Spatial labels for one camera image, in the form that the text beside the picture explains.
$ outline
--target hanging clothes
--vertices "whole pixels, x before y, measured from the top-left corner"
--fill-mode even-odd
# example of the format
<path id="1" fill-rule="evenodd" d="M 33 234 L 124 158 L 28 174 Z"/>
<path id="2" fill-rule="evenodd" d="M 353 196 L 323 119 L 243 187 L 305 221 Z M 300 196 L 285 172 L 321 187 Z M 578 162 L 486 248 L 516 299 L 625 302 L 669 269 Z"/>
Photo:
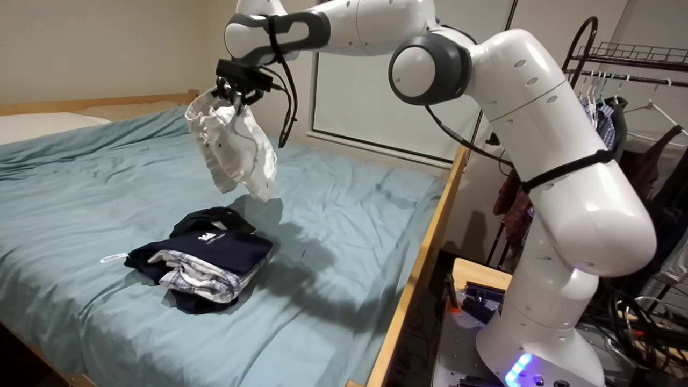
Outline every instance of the hanging clothes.
<path id="1" fill-rule="evenodd" d="M 681 134 L 681 126 L 672 126 L 666 131 L 656 143 L 652 143 L 645 153 L 624 153 L 618 166 L 637 190 L 638 198 L 647 204 L 652 199 L 653 183 L 659 178 L 659 155 L 666 143 Z"/>
<path id="2" fill-rule="evenodd" d="M 656 260 L 663 265 L 688 229 L 688 151 L 650 202 L 658 234 Z"/>
<path id="3" fill-rule="evenodd" d="M 599 102 L 597 107 L 597 135 L 602 138 L 602 142 L 607 143 L 608 151 L 614 148 L 616 143 L 616 126 L 613 122 L 613 113 L 614 109 L 607 102 Z"/>
<path id="4" fill-rule="evenodd" d="M 496 202 L 492 206 L 494 215 L 502 215 L 500 225 L 505 229 L 505 255 L 518 257 L 525 237 L 532 219 L 532 204 L 520 187 L 516 169 L 511 169 L 499 190 Z"/>
<path id="5" fill-rule="evenodd" d="M 624 96 L 608 96 L 608 98 L 604 98 L 604 105 L 613 109 L 610 122 L 614 126 L 614 142 L 613 142 L 610 151 L 614 153 L 614 158 L 618 162 L 624 155 L 624 148 L 625 148 L 625 140 L 627 140 L 627 124 L 625 124 L 627 101 Z"/>

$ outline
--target bed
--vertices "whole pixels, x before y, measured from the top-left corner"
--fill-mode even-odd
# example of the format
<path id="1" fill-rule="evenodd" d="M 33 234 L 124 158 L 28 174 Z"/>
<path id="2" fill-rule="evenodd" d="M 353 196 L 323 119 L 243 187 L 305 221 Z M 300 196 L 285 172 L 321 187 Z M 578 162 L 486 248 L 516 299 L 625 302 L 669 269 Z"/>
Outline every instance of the bed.
<path id="1" fill-rule="evenodd" d="M 213 187 L 183 120 L 192 96 L 0 107 L 111 120 L 0 143 L 0 323 L 104 387 L 385 384 L 467 155 L 435 178 L 290 143 L 262 204 Z M 220 204 L 277 250 L 239 305 L 183 313 L 121 255 Z"/>

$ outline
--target black band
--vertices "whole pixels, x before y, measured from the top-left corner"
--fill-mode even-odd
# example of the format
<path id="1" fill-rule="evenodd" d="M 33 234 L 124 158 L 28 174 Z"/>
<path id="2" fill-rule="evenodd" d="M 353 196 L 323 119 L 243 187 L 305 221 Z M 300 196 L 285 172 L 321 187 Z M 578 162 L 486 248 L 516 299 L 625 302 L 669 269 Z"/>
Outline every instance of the black band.
<path id="1" fill-rule="evenodd" d="M 284 61 L 282 49 L 277 44 L 277 33 L 276 33 L 276 18 L 273 14 L 267 18 L 267 37 L 270 38 L 270 49 L 276 53 L 273 61 L 276 63 Z"/>
<path id="2" fill-rule="evenodd" d="M 282 47 L 277 43 L 277 28 L 276 28 L 276 21 L 277 18 L 269 14 L 267 18 L 267 35 L 270 38 L 270 49 L 276 53 L 273 63 L 279 63 L 279 66 L 284 68 L 284 75 L 285 75 L 285 82 L 287 82 L 287 88 L 293 90 L 293 109 L 290 109 L 290 115 L 285 119 L 282 131 L 279 131 L 279 142 L 277 145 L 282 148 L 285 142 L 287 142 L 287 135 L 293 134 L 293 126 L 297 122 L 297 112 L 298 112 L 298 95 L 297 95 L 297 86 L 294 86 L 294 77 L 293 77 L 293 70 L 287 68 L 285 61 L 284 61 L 284 53 L 282 53 Z"/>
<path id="3" fill-rule="evenodd" d="M 303 49 L 319 49 L 324 47 L 328 43 L 330 37 L 330 26 L 326 14 L 323 13 L 287 13 L 287 14 L 264 14 L 264 19 L 260 18 L 249 18 L 243 13 L 234 13 L 229 23 L 239 23 L 245 26 L 249 29 L 264 29 L 267 35 L 285 35 L 290 28 L 298 26 L 298 28 L 307 28 L 307 35 L 298 40 L 287 40 L 287 43 L 279 43 L 282 53 L 287 52 L 303 52 Z M 245 66 L 255 66 L 258 63 L 262 64 L 264 56 L 270 56 L 273 47 L 269 44 L 260 44 L 254 47 L 252 52 L 243 53 L 241 57 L 233 56 L 233 61 L 245 64 Z"/>
<path id="4" fill-rule="evenodd" d="M 532 177 L 530 180 L 520 183 L 520 187 L 523 187 L 525 192 L 530 192 L 530 190 L 536 190 L 537 184 L 544 184 L 544 183 L 548 183 L 548 180 L 553 180 L 553 178 L 558 178 L 558 177 L 564 177 L 564 174 L 569 174 L 569 172 L 588 168 L 588 166 L 594 166 L 594 164 L 608 164 L 608 162 L 613 162 L 613 158 L 614 158 L 613 153 L 608 153 L 608 151 L 597 151 L 597 153 L 594 153 L 594 155 L 588 155 L 588 157 L 583 157 L 583 158 L 575 158 L 575 162 L 556 166 L 556 168 L 548 169 L 548 172 L 544 172 L 544 174 L 537 174 L 537 177 Z"/>

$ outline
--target clothes rack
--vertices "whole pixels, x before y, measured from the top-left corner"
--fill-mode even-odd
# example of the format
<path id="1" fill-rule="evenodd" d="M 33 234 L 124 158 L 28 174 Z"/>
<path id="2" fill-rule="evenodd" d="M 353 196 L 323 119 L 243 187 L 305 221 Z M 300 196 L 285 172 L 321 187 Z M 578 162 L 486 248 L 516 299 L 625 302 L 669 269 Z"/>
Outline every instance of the clothes rack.
<path id="1" fill-rule="evenodd" d="M 604 77 L 604 79 L 625 79 L 656 86 L 678 86 L 688 88 L 688 82 L 670 79 L 670 77 L 647 77 L 647 75 L 629 75 L 616 70 L 586 70 L 584 64 L 610 64 L 610 66 L 631 66 L 631 68 L 653 68 L 653 70 L 670 70 L 670 73 L 688 73 L 688 49 L 683 47 L 663 47 L 663 44 L 637 44 L 637 43 L 614 43 L 602 40 L 596 44 L 597 37 L 597 18 L 586 18 L 575 37 L 567 47 L 567 56 L 564 61 L 561 70 L 567 75 L 569 84 L 575 86 L 581 75 Z"/>

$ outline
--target white wall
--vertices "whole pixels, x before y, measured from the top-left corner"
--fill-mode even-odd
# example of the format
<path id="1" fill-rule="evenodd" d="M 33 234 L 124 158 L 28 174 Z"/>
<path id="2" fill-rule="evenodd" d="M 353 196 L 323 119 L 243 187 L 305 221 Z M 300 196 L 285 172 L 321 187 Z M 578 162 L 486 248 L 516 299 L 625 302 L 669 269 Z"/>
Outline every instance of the white wall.
<path id="1" fill-rule="evenodd" d="M 214 64 L 220 57 L 228 57 L 223 44 L 223 28 L 236 9 L 236 0 L 206 0 L 206 63 L 204 63 L 204 88 L 214 86 Z"/>
<path id="2" fill-rule="evenodd" d="M 199 88 L 206 52 L 206 1 L 2 0 L 0 102 Z"/>
<path id="3" fill-rule="evenodd" d="M 629 0 L 614 40 L 688 47 L 686 0 Z"/>

